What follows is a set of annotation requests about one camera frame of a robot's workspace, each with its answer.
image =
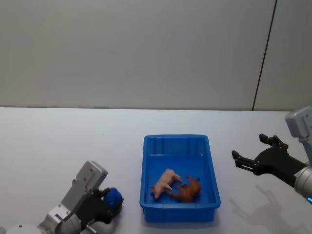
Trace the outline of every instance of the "pink toy pig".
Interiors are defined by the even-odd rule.
[[[166,171],[161,175],[158,182],[151,187],[153,190],[155,199],[159,198],[159,196],[164,192],[168,190],[172,190],[170,185],[174,180],[182,181],[181,177],[174,172],[174,170],[166,169]]]

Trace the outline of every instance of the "toy animal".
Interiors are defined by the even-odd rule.
[[[161,175],[158,182],[151,187],[154,193],[154,198],[157,199],[159,196],[166,191],[171,191],[172,188],[170,185],[174,180],[182,181],[181,177],[174,172],[174,170],[166,169],[165,172]]]
[[[190,184],[183,184],[180,186],[175,186],[175,188],[179,189],[180,193],[173,194],[169,192],[170,197],[173,197],[181,202],[193,202],[193,198],[198,195],[201,186],[198,182],[199,179],[194,179],[191,176],[186,176],[186,178],[190,179]]]

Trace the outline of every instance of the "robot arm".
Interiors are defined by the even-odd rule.
[[[293,137],[298,137],[312,163],[312,107],[304,107],[285,116]],[[260,134],[260,141],[271,147],[261,152],[255,160],[242,157],[232,151],[235,165],[259,176],[272,174],[294,187],[295,191],[312,204],[312,167],[298,161],[287,153],[288,145],[277,136],[267,137]]]
[[[93,161],[87,161],[72,182],[72,187],[62,202],[54,207],[37,227],[18,225],[0,234],[79,234],[84,229],[97,232],[89,226],[92,222],[110,223],[120,212],[123,198],[113,206],[105,203],[111,189],[99,190],[107,171]]]

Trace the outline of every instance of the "blue object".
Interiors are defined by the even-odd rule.
[[[106,197],[103,198],[103,202],[108,205],[109,208],[114,209],[121,199],[121,193],[116,188],[111,188]]]
[[[167,169],[199,178],[201,190],[193,203],[181,203],[163,194],[155,200],[150,188]],[[140,206],[148,222],[206,222],[220,206],[208,138],[204,135],[156,135],[144,138]]]

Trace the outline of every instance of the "white table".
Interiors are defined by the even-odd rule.
[[[41,222],[63,198],[84,162],[92,159],[108,170],[102,188],[117,187],[125,198],[120,217],[107,226],[107,233],[312,233],[312,207],[293,188],[272,175],[255,176],[236,168],[231,155],[235,149],[254,158],[267,147],[258,135],[276,134],[289,144],[293,157],[306,162],[302,145],[289,133],[285,114],[0,108],[0,225]],[[153,134],[209,137],[221,197],[213,223],[144,221],[139,206],[143,138]],[[256,185],[273,194],[271,203]]]

